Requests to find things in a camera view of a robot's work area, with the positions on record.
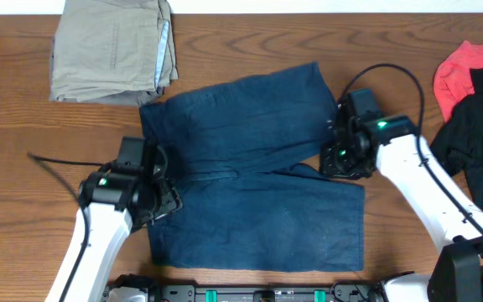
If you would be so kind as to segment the dark blue denim shorts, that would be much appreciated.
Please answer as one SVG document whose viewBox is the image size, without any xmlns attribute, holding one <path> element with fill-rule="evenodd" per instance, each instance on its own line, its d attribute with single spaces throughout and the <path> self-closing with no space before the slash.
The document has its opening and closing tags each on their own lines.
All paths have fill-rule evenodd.
<svg viewBox="0 0 483 302">
<path fill-rule="evenodd" d="M 337 106 L 315 63 L 141 107 L 183 207 L 148 228 L 176 268 L 345 272 L 364 267 L 365 191 L 306 161 L 332 139 Z"/>
</svg>

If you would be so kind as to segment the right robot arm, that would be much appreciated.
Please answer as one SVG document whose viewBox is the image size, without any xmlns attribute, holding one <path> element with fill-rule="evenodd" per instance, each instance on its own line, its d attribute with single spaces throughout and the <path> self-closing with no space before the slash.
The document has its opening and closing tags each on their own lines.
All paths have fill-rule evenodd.
<svg viewBox="0 0 483 302">
<path fill-rule="evenodd" d="M 320 151 L 320 172 L 358 180 L 374 171 L 392 182 L 423 223 L 438 253 L 431 274 L 402 273 L 376 283 L 371 301 L 483 301 L 483 211 L 431 154 L 406 116 L 351 117 Z"/>
</svg>

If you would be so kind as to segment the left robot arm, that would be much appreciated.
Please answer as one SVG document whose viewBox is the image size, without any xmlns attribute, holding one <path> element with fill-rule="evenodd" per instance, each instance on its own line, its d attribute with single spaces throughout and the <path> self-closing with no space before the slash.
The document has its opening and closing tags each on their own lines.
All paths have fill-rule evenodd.
<svg viewBox="0 0 483 302">
<path fill-rule="evenodd" d="M 75 229 L 48 301 L 100 301 L 126 239 L 183 208 L 164 177 L 94 172 L 80 185 Z"/>
</svg>

